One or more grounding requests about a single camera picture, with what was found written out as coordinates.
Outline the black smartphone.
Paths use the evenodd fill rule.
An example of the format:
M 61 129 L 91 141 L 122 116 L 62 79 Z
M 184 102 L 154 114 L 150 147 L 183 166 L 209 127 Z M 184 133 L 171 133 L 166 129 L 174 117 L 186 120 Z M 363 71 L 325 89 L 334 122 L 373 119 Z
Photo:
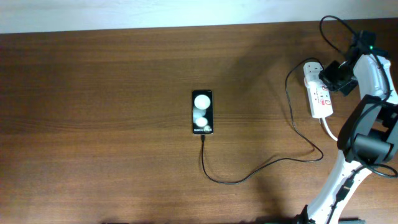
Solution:
M 213 92 L 211 90 L 192 91 L 192 133 L 208 135 L 214 133 Z

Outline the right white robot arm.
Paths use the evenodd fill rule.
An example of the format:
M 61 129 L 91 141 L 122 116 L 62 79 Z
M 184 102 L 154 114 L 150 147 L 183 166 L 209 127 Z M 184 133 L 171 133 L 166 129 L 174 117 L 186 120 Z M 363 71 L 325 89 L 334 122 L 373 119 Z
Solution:
M 373 47 L 375 40 L 374 33 L 362 30 L 354 34 L 343 63 L 334 61 L 319 70 L 308 63 L 304 68 L 305 84 L 316 97 L 317 108 L 331 106 L 317 87 L 344 95 L 359 88 L 361 101 L 336 139 L 338 157 L 326 184 L 294 223 L 339 223 L 362 181 L 380 174 L 397 154 L 397 93 L 387 53 Z

